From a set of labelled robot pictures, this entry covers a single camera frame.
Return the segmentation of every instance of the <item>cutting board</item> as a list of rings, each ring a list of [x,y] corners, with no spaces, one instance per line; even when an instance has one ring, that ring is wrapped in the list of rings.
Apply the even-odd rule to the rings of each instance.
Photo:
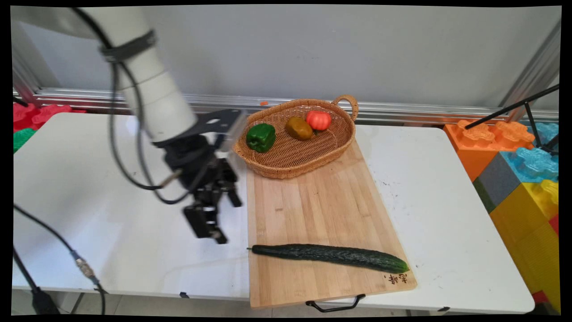
[[[249,247],[345,246],[378,250],[407,262],[355,141],[340,158],[292,179],[269,179],[249,170],[247,185]],[[417,285],[411,270],[389,274],[252,252],[249,267],[253,308],[397,292]]]

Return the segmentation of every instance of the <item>blue building block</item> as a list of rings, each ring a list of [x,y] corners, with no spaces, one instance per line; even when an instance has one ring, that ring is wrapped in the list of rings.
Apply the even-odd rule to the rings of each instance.
[[[479,176],[494,207],[500,205],[521,182],[534,183],[545,179],[558,180],[558,162],[539,148],[501,151]]]
[[[544,144],[548,143],[558,134],[558,123],[536,123],[536,126],[540,141]],[[529,133],[534,134],[532,127],[529,126],[528,129]],[[533,145],[535,147],[537,146],[536,140],[534,140]],[[558,144],[554,146],[554,151],[558,151]]]

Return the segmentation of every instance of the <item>red building block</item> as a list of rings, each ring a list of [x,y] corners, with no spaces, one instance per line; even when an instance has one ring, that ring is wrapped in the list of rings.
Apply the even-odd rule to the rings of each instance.
[[[34,130],[38,130],[41,128],[49,119],[50,117],[54,116],[57,113],[71,113],[72,107],[69,105],[57,106],[57,105],[50,105],[40,109],[40,113],[34,117],[32,117],[32,128]]]
[[[34,104],[28,104],[28,107],[24,107],[14,103],[12,109],[14,112],[14,133],[25,128],[33,128],[32,117],[40,113]]]
[[[558,237],[560,237],[560,235],[558,234],[558,215],[554,216],[550,221],[550,226],[552,226],[552,229],[554,229],[554,231],[556,231],[556,235],[558,235]]]
[[[543,291],[536,292],[533,294],[534,304],[546,303],[548,302],[548,297]]]

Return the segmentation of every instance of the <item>connector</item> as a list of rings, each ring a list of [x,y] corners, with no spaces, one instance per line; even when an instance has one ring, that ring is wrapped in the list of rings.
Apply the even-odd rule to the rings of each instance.
[[[99,280],[96,277],[96,274],[93,272],[91,266],[89,266],[88,262],[86,262],[83,258],[81,258],[78,253],[74,250],[71,252],[71,255],[76,260],[76,265],[80,268],[80,271],[84,274],[85,277],[89,278],[94,285],[99,284]]]

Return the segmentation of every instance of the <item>orange pumpkin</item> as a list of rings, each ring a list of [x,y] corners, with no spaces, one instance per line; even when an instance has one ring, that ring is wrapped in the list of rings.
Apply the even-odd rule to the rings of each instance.
[[[323,111],[309,111],[306,122],[315,130],[323,131],[332,123],[329,113]]]

